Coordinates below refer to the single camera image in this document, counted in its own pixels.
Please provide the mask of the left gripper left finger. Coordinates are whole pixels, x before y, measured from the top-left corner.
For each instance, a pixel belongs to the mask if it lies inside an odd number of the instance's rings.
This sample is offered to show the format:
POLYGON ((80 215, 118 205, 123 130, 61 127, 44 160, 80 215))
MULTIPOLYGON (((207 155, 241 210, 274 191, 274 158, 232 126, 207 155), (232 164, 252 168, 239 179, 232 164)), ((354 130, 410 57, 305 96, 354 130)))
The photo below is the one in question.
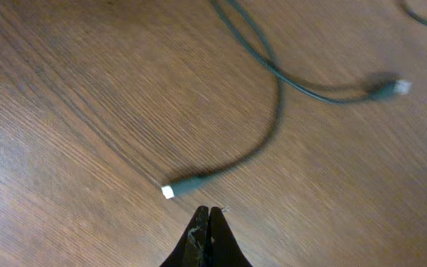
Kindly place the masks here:
POLYGON ((208 237, 209 209, 199 206, 191 217, 174 250, 161 267, 202 267, 207 265, 205 248, 208 237))

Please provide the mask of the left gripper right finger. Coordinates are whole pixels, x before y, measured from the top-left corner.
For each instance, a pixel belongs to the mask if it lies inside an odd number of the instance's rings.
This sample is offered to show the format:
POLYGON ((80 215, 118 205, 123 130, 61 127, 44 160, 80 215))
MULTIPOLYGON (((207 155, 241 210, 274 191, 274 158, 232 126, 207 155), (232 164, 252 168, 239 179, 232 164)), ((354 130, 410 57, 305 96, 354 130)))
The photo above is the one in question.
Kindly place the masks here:
POLYGON ((212 267, 251 267, 219 207, 209 216, 209 264, 212 267))

